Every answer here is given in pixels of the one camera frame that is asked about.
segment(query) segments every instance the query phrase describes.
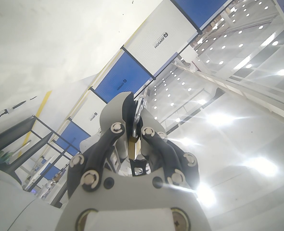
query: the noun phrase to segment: robotic hand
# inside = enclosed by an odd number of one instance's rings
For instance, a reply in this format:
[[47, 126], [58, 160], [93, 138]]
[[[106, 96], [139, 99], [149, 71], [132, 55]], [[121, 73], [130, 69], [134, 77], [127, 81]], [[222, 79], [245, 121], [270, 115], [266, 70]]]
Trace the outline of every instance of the robotic hand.
[[[131, 92], [105, 106], [99, 141], [69, 163], [70, 199], [56, 231], [210, 230], [193, 194], [199, 183], [197, 159], [169, 141], [144, 106], [144, 99], [134, 101]], [[118, 175], [129, 145], [139, 139], [151, 173]]]

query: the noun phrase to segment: yellow stripe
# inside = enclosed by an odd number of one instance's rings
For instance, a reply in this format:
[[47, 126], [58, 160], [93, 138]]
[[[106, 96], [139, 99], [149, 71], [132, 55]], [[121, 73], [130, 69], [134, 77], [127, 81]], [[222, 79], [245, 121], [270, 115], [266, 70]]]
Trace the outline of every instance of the yellow stripe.
[[[47, 103], [47, 100], [48, 100], [48, 98], [49, 98], [51, 92], [52, 92], [52, 91], [48, 91], [48, 92], [46, 93], [46, 95], [45, 95], [45, 97], [44, 97], [44, 99], [43, 99], [41, 105], [39, 106], [39, 109], [37, 110], [36, 117], [39, 118], [40, 113], [43, 111], [43, 108], [44, 108], [45, 104]], [[23, 145], [26, 144], [26, 143], [29, 141], [30, 134], [31, 134], [31, 131], [27, 133], [27, 135], [26, 135], [26, 137], [25, 137], [25, 139], [24, 139], [24, 141], [23, 141]]]

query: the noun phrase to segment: ceiling light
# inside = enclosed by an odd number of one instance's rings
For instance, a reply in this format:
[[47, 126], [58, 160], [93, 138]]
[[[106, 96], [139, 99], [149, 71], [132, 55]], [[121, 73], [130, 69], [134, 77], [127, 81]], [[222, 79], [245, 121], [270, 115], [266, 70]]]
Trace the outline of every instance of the ceiling light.
[[245, 66], [249, 61], [250, 61], [251, 57], [250, 55], [247, 56], [245, 59], [243, 59], [238, 65], [236, 65], [234, 67], [235, 70], [241, 69], [243, 66]]
[[277, 72], [277, 75], [279, 75], [279, 76], [284, 76], [284, 69], [283, 69], [283, 70], [279, 70], [279, 71]]
[[213, 191], [205, 184], [200, 183], [197, 190], [197, 201], [206, 207], [211, 207], [216, 203], [216, 198]]
[[187, 138], [187, 137], [182, 138], [182, 139], [180, 140], [180, 142], [181, 142], [183, 145], [185, 145], [185, 146], [188, 146], [188, 145], [190, 145], [190, 144], [193, 143], [192, 140], [189, 139], [189, 138]]
[[204, 105], [207, 101], [205, 99], [200, 99], [197, 102], [201, 105]]
[[215, 126], [229, 125], [233, 120], [234, 118], [232, 116], [222, 113], [212, 114], [207, 117], [207, 121]]
[[265, 176], [274, 176], [278, 171], [274, 163], [263, 157], [250, 159], [244, 165], [256, 169]]

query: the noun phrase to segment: joyson logo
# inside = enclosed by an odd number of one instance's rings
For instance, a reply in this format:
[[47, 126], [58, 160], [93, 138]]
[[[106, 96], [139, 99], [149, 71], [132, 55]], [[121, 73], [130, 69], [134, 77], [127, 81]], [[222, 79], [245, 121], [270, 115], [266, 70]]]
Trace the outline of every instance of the joyson logo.
[[154, 48], [157, 48], [160, 44], [161, 44], [161, 42], [163, 42], [164, 41], [164, 39], [166, 38], [168, 36], [168, 33], [163, 33], [161, 36], [160, 36], [160, 38], [158, 38], [158, 40], [156, 41], [156, 43], [154, 44]]
[[119, 90], [120, 88], [122, 88], [122, 86], [127, 82], [126, 79], [123, 80], [122, 84], [117, 88], [117, 90]]

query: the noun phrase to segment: white panel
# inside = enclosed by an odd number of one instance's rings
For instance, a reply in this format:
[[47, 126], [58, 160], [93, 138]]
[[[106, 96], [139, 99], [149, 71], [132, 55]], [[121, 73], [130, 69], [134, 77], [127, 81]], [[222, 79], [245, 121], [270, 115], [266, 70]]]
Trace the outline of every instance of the white panel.
[[154, 75], [196, 33], [172, 2], [163, 0], [125, 47]]
[[80, 108], [72, 121], [92, 136], [96, 134], [100, 128], [99, 117], [105, 105], [105, 102], [90, 91], [87, 96], [87, 101]]
[[65, 167], [65, 165], [69, 162], [69, 159], [65, 158], [64, 156], [62, 156], [56, 163], [55, 163], [55, 167], [57, 167], [58, 169], [62, 169], [63, 167]]

